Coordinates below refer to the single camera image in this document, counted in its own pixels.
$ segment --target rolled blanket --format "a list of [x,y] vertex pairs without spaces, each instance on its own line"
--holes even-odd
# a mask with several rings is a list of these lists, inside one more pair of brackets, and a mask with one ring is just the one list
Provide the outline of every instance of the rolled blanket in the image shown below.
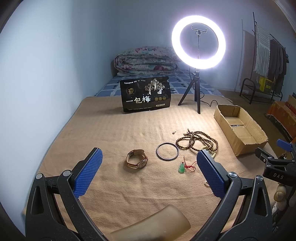
[[114,59],[118,76],[139,74],[172,74],[180,59],[171,47],[128,49]]

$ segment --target tree illustration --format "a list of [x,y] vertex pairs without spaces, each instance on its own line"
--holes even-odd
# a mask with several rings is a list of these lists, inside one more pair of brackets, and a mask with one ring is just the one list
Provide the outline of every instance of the tree illustration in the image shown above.
[[154,90],[156,90],[156,86],[157,86],[157,83],[159,83],[157,80],[156,80],[156,78],[155,79],[153,79],[152,81],[151,81],[151,83],[153,84],[153,86],[154,86]]
[[157,94],[161,94],[165,86],[162,83],[157,83],[156,88],[159,90]]
[[149,83],[148,85],[145,86],[145,90],[148,91],[148,95],[151,95],[151,90],[153,88],[153,84]]

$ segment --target beige tablecloth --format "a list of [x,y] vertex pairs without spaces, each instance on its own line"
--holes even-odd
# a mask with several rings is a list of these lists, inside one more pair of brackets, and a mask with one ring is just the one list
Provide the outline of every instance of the beige tablecloth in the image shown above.
[[[103,151],[103,163],[86,194],[80,201],[97,227],[111,239],[110,232],[138,222],[161,210],[168,204],[175,205],[189,220],[191,229],[178,240],[189,240],[209,218],[220,199],[204,186],[205,178],[199,168],[195,172],[178,173],[183,156],[187,164],[196,161],[196,152],[180,150],[177,159],[162,161],[156,154],[157,146],[172,142],[187,132],[203,131],[219,142],[215,160],[227,171],[241,177],[254,178],[262,174],[264,164],[248,155],[235,157],[226,137],[215,121],[216,104],[210,108],[201,104],[197,113],[193,95],[188,95],[182,106],[177,106],[181,95],[172,95],[169,108],[124,114],[121,97],[88,97],[82,101],[74,116],[63,128],[50,147],[40,167],[45,176],[60,175],[83,160],[93,147]],[[216,99],[220,104],[231,104],[227,99],[206,95],[210,103]],[[141,170],[125,166],[127,153],[132,149],[144,149],[149,158]],[[269,144],[265,149],[275,156]],[[173,147],[164,147],[163,155],[175,155]],[[266,180],[269,196],[277,184]],[[62,202],[58,199],[62,215],[68,227],[73,228]],[[235,219],[231,216],[227,227]]]

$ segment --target light stand pole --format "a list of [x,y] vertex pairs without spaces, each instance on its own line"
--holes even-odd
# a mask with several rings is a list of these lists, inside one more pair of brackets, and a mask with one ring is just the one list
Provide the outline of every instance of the light stand pole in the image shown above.
[[[196,34],[197,34],[197,58],[200,59],[200,35],[202,33],[206,33],[207,29],[205,29],[205,31],[202,31],[200,29],[193,28],[193,25],[191,26],[191,29],[196,31]],[[200,114],[200,73],[198,69],[195,69],[195,72],[193,73],[193,79],[188,85],[178,105],[182,104],[183,100],[185,99],[186,95],[190,91],[193,84],[194,84],[194,101],[197,102],[197,113]]]

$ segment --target black package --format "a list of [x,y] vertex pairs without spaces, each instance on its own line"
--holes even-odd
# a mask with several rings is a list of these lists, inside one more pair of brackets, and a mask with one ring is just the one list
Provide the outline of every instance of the black package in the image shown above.
[[155,110],[170,106],[168,77],[121,80],[120,90],[124,112]]

